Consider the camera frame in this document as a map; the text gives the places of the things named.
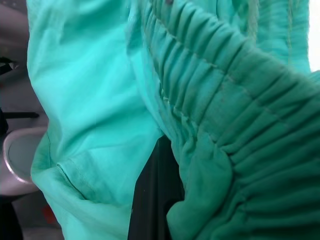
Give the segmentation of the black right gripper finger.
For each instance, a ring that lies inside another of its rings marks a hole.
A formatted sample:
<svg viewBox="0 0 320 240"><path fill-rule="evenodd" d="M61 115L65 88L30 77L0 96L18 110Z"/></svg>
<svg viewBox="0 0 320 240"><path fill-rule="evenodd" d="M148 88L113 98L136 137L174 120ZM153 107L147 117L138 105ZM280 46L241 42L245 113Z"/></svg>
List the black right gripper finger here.
<svg viewBox="0 0 320 240"><path fill-rule="evenodd" d="M167 213L184 196L171 141L162 136L135 183L128 240L172 240Z"/></svg>

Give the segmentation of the green shorts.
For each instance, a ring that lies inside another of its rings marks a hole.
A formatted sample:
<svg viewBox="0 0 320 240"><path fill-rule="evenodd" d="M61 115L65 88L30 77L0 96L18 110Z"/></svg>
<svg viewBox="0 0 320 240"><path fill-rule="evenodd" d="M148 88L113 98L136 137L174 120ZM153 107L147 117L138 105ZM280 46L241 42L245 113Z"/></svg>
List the green shorts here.
<svg viewBox="0 0 320 240"><path fill-rule="evenodd" d="M167 138L172 240L320 240L310 0L27 0L47 117L31 178L64 240L127 240Z"/></svg>

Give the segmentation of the white round bowl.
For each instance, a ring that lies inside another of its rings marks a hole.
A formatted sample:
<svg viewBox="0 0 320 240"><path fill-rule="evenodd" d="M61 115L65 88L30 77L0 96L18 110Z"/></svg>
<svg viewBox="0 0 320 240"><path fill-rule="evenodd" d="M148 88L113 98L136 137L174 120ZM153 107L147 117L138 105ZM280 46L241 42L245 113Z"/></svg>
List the white round bowl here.
<svg viewBox="0 0 320 240"><path fill-rule="evenodd" d="M47 131L46 126L20 128L8 133L2 141L3 160L9 172L20 182L29 184L31 166L37 147Z"/></svg>

